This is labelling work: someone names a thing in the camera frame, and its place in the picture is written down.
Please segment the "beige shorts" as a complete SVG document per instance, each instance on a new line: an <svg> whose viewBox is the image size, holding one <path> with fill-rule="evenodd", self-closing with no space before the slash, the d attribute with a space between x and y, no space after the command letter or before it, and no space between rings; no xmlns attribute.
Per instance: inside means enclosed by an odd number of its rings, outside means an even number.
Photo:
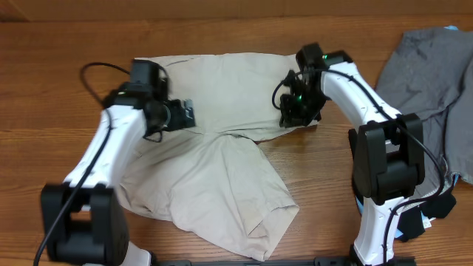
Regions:
<svg viewBox="0 0 473 266"><path fill-rule="evenodd" d="M193 102L196 124L135 148L118 186L124 208L173 222L258 261L274 252L299 212L258 142L287 133L271 96L293 55L234 53L155 58L171 98Z"/></svg>

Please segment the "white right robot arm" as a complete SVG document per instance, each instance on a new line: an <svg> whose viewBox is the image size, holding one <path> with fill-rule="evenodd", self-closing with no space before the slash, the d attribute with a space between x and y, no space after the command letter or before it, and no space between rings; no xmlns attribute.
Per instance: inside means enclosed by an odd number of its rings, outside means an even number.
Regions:
<svg viewBox="0 0 473 266"><path fill-rule="evenodd" d="M361 77L344 51L325 54L319 47L296 53L299 71L281 81L289 92L273 95L284 128L321 120L321 109L333 101L353 127L352 181L363 211L358 235L347 257L335 265L414 265L413 258L394 255L393 242L403 204L423 182L422 125L417 115L402 115Z"/></svg>

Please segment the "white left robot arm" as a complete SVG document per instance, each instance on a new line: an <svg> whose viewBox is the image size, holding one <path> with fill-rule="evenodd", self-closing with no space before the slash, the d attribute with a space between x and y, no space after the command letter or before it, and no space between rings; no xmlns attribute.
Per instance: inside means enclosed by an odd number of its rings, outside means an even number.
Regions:
<svg viewBox="0 0 473 266"><path fill-rule="evenodd" d="M37 254L71 265L152 265L152 252L130 240L117 188L141 141L195 125L193 102L169 99L166 86L129 82L99 102L101 122L80 162L41 191Z"/></svg>

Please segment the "grey shorts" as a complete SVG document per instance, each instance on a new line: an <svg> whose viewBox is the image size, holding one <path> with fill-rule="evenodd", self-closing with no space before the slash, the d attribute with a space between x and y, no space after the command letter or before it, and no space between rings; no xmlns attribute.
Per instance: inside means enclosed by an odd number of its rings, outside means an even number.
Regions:
<svg viewBox="0 0 473 266"><path fill-rule="evenodd" d="M472 33L434 27L405 32L377 93L423 123L423 143L443 172L472 181Z"/></svg>

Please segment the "black garment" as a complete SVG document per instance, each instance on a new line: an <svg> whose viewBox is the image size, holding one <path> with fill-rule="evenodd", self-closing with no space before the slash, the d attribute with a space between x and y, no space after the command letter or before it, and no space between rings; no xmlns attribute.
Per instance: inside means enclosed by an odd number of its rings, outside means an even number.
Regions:
<svg viewBox="0 0 473 266"><path fill-rule="evenodd" d="M452 190L459 178L459 174L449 173L446 181L452 181L453 184L447 185L448 189L438 198L421 203L417 207L404 211L398 221L395 239L408 242L425 232L427 222L431 222L433 219L443 219L447 217L457 203L455 197L452 195Z"/></svg>

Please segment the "brown cardboard back panel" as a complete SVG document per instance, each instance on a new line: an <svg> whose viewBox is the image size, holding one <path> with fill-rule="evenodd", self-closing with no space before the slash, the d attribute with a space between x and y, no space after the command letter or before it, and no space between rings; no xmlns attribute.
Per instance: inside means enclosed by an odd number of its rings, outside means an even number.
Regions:
<svg viewBox="0 0 473 266"><path fill-rule="evenodd" d="M472 0L1 0L2 21L467 15Z"/></svg>

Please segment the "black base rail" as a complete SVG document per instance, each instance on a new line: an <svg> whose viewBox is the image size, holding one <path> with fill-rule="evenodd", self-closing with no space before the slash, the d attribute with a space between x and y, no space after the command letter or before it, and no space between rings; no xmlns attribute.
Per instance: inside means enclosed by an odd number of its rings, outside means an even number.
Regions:
<svg viewBox="0 0 473 266"><path fill-rule="evenodd" d="M270 260L258 262L256 260L245 261L221 261L221 262L191 262L189 260L160 261L152 255L151 266L356 266L361 263L355 262L348 256L316 257L315 259L298 260Z"/></svg>

